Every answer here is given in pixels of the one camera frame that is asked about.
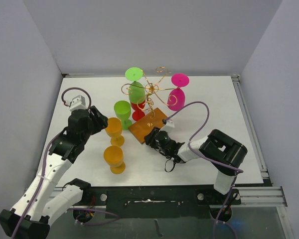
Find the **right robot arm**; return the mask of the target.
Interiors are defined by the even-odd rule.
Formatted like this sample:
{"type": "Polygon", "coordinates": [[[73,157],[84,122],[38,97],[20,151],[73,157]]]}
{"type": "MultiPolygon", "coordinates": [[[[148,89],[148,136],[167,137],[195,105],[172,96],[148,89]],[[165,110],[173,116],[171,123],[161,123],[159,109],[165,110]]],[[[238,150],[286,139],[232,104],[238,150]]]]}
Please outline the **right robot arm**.
{"type": "Polygon", "coordinates": [[[245,159],[247,148],[218,129],[203,139],[185,142],[176,142],[168,132],[158,127],[145,136],[145,144],[172,161],[172,168],[176,164],[184,164],[194,159],[205,159],[211,162],[218,170],[212,198],[222,204],[230,197],[230,190],[235,183],[239,169],[245,159]]]}

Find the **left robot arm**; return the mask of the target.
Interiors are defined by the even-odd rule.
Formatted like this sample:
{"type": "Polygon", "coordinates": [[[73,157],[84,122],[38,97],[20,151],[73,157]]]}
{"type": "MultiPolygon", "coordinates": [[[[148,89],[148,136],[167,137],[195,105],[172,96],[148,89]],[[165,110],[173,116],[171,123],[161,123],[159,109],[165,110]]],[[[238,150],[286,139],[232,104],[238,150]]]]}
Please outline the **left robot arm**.
{"type": "Polygon", "coordinates": [[[45,239],[52,224],[74,204],[90,202],[90,183],[70,181],[68,188],[50,199],[61,177],[83,152],[90,136],[108,126],[108,119],[95,106],[72,111],[68,125],[49,143],[42,166],[22,197],[10,210],[0,213],[0,225],[12,239],[45,239]]]}

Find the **red wine glass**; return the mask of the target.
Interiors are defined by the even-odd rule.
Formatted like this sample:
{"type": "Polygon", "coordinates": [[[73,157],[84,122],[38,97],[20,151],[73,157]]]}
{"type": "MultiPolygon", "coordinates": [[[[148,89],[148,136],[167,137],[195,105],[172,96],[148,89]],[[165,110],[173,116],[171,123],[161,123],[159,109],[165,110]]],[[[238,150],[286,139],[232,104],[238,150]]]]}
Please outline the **red wine glass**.
{"type": "Polygon", "coordinates": [[[142,111],[144,106],[145,106],[145,101],[143,101],[139,104],[131,103],[131,107],[134,110],[134,112],[132,114],[132,118],[134,121],[139,121],[141,118],[143,118],[145,116],[144,111],[142,111]]]}

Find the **pink wine glass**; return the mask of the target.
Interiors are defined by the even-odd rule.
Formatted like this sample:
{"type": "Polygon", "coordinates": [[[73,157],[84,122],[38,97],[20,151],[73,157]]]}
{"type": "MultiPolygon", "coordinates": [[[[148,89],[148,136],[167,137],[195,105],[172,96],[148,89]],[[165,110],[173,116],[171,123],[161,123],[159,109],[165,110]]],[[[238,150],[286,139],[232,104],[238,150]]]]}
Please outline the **pink wine glass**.
{"type": "Polygon", "coordinates": [[[176,86],[168,95],[168,108],[172,111],[178,111],[185,105],[185,93],[183,87],[189,84],[189,77],[183,73],[174,74],[171,82],[176,86]]]}

